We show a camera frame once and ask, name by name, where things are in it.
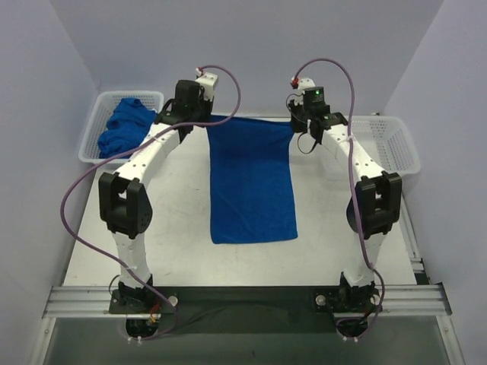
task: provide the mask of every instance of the white backdrop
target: white backdrop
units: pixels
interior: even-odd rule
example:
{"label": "white backdrop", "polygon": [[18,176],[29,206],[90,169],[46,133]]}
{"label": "white backdrop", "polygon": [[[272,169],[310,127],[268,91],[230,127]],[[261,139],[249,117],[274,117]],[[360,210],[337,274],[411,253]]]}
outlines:
{"label": "white backdrop", "polygon": [[[47,0],[0,5],[0,363],[25,365],[49,289],[72,250],[59,203],[94,83]],[[68,218],[77,227],[84,184]]]}
{"label": "white backdrop", "polygon": [[[357,112],[381,111],[442,0],[51,0],[103,90],[149,88],[173,94],[197,65],[227,66],[242,86],[241,111],[286,115],[289,81],[308,59],[343,62],[357,89]],[[310,67],[336,110],[349,107],[339,69]],[[230,111],[223,81],[215,108]]]}
{"label": "white backdrop", "polygon": [[422,159],[406,201],[469,365],[487,358],[486,14],[485,0],[445,0],[386,108],[408,122]]}

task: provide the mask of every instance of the white work surface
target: white work surface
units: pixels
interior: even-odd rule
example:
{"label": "white work surface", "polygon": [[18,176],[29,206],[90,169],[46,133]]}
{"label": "white work surface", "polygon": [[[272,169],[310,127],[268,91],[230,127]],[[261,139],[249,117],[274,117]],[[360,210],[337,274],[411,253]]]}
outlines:
{"label": "white work surface", "polygon": [[[345,218],[350,199],[348,183],[326,180],[320,154],[301,154],[296,137],[291,142],[290,167],[299,237],[290,241],[215,245],[209,232],[206,130],[195,129],[169,155],[148,188],[154,216],[145,245],[154,285],[339,283],[350,249],[359,249]],[[309,142],[304,138],[301,142],[307,151]],[[79,234],[116,255],[115,243],[98,209],[100,174],[98,171],[91,187]],[[386,284],[415,284],[399,223],[384,241],[377,268]],[[77,242],[64,285],[107,286],[117,274],[118,264]]]}

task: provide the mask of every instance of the white plastic basket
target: white plastic basket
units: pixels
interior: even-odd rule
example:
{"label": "white plastic basket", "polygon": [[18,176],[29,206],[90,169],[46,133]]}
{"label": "white plastic basket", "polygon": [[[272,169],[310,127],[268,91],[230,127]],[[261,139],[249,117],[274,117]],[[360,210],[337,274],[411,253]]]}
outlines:
{"label": "white plastic basket", "polygon": [[[107,120],[112,116],[115,107],[124,97],[136,97],[140,99],[147,109],[161,111],[164,105],[164,95],[157,91],[107,91],[100,94],[94,104],[90,120],[84,131],[78,157],[83,162],[98,163],[102,159],[98,148],[98,138],[107,129]],[[113,160],[111,164],[123,164],[126,160]]]}
{"label": "white plastic basket", "polygon": [[[362,147],[387,172],[401,176],[418,173],[421,169],[418,152],[403,121],[393,116],[354,116],[352,134]],[[318,148],[328,179],[346,179],[342,168],[325,148]]]}

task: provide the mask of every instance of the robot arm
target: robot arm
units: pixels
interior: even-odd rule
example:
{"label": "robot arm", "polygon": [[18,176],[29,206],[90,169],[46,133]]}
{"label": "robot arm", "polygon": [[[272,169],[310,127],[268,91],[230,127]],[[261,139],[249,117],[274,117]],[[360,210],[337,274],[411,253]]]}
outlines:
{"label": "robot arm", "polygon": [[[331,113],[325,103],[323,87],[316,87],[309,78],[295,83],[298,96],[291,100],[291,127],[297,133],[310,133],[315,144],[321,144],[346,170],[349,165],[349,121],[341,113]],[[354,140],[352,168],[355,192],[364,231],[365,249],[369,262],[375,265],[380,246],[386,235],[399,220],[402,180],[397,173],[387,173],[365,149]],[[357,233],[355,212],[350,200],[346,217],[351,229]],[[367,267],[361,247],[357,245],[344,268],[342,277],[350,287],[374,287],[374,273]]]}
{"label": "robot arm", "polygon": [[[178,81],[174,98],[168,100],[158,113],[142,143],[171,125],[187,121],[209,121],[218,76],[196,71],[198,78],[195,81]],[[183,142],[192,129],[186,127],[169,131],[146,148],[135,152],[114,173],[105,172],[99,179],[100,216],[113,235],[118,256],[148,284],[152,284],[152,276],[145,255],[144,235],[151,223],[152,207],[147,188],[169,153]],[[152,295],[124,268],[121,270],[120,296],[134,298],[150,306]]]}

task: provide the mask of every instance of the blue towel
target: blue towel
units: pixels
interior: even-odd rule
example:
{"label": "blue towel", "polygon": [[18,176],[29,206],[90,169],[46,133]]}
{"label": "blue towel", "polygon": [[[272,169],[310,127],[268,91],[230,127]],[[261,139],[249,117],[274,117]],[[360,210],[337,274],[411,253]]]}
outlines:
{"label": "blue towel", "polygon": [[121,99],[108,119],[107,130],[98,138],[100,158],[112,157],[138,147],[149,132],[155,116],[156,112],[148,110],[139,99]]}
{"label": "blue towel", "polygon": [[[212,117],[212,121],[222,116]],[[289,123],[233,118],[209,127],[213,243],[298,237],[289,171]]]}

